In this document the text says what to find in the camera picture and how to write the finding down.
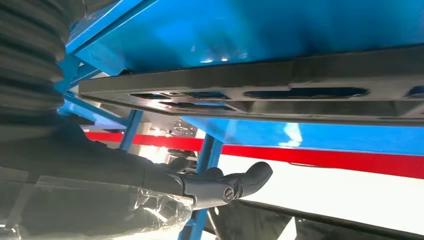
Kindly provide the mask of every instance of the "screw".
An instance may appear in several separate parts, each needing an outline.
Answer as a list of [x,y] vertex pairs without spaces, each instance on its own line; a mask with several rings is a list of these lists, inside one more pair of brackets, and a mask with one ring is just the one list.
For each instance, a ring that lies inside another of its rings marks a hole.
[[234,189],[231,186],[227,186],[224,189],[223,198],[224,198],[224,201],[226,203],[229,203],[229,202],[231,202],[231,200],[233,200],[233,198],[234,198]]

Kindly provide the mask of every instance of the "blue metal frame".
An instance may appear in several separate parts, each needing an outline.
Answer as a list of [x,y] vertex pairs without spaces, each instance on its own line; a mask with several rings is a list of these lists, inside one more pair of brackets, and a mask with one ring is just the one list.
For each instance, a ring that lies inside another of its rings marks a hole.
[[129,122],[127,118],[117,117],[75,97],[70,91],[64,95],[64,105],[58,107],[57,112],[62,116],[76,114],[94,122],[95,126],[87,127],[88,129],[125,129]]
[[[203,173],[209,168],[217,167],[220,159],[223,143],[207,134],[204,138],[201,152],[198,157],[196,172]],[[189,240],[199,240],[202,236],[202,231],[205,228],[208,209],[197,210],[194,219],[188,221],[186,226],[191,226],[191,234]],[[183,239],[183,234],[180,233],[179,240]]]
[[144,0],[75,55],[116,75],[422,44],[423,9],[422,0]]
[[183,117],[230,145],[424,155],[424,127]]
[[80,66],[78,70],[76,71],[76,76],[72,78],[72,81],[69,84],[69,88],[71,89],[78,85],[78,83],[81,80],[85,79],[91,79],[92,77],[96,76],[97,74],[101,73],[99,69],[93,67],[92,65],[85,63],[84,65]]
[[77,75],[80,63],[81,60],[78,57],[68,55],[62,62],[58,64],[63,71],[63,81],[57,82],[54,87],[61,94],[66,93],[67,90],[70,88],[71,82]]
[[122,141],[120,142],[119,148],[127,151],[130,149],[133,143],[134,136],[139,128],[140,121],[143,117],[143,111],[131,110],[128,117],[128,125],[126,126],[125,132],[123,133]]
[[90,41],[105,28],[123,17],[143,0],[120,0],[116,4],[92,13],[72,27],[69,41],[66,44],[66,54],[73,54],[83,44]]

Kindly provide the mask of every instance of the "plastic wrap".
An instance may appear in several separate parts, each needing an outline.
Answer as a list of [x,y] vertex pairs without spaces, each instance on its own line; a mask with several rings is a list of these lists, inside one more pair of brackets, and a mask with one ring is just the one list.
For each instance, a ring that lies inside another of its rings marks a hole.
[[1,178],[0,191],[0,240],[164,239],[193,211],[191,198],[50,176],[36,184]]

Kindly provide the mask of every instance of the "red beam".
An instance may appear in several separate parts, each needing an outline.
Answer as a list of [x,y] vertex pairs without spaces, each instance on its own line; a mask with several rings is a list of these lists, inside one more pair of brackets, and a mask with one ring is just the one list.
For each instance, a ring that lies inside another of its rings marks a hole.
[[[93,141],[120,142],[120,133],[87,132]],[[203,139],[137,134],[132,142],[200,151]],[[222,154],[424,179],[424,156],[225,145]]]

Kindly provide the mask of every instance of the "white wall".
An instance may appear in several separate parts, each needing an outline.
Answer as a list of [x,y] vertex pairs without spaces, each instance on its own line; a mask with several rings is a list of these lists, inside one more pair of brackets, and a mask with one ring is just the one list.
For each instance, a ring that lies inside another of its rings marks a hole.
[[[221,155],[218,167],[245,172],[258,161]],[[246,200],[424,235],[423,179],[266,162],[273,176]]]

